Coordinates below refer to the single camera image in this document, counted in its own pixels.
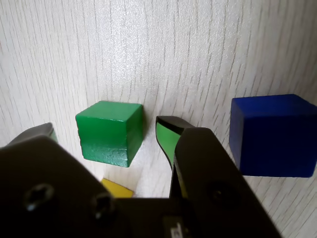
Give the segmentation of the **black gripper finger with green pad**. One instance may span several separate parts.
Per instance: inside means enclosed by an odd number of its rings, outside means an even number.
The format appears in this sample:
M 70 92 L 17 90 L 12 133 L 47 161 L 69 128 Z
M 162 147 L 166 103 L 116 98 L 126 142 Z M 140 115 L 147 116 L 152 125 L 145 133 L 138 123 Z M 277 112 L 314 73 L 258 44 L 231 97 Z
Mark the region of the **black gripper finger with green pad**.
M 278 238 L 280 232 L 215 134 L 175 116 L 156 117 L 156 139 L 172 170 L 170 198 L 182 201 L 193 238 Z
M 1 237 L 128 237 L 111 194 L 53 133 L 53 125 L 45 123 L 1 148 Z

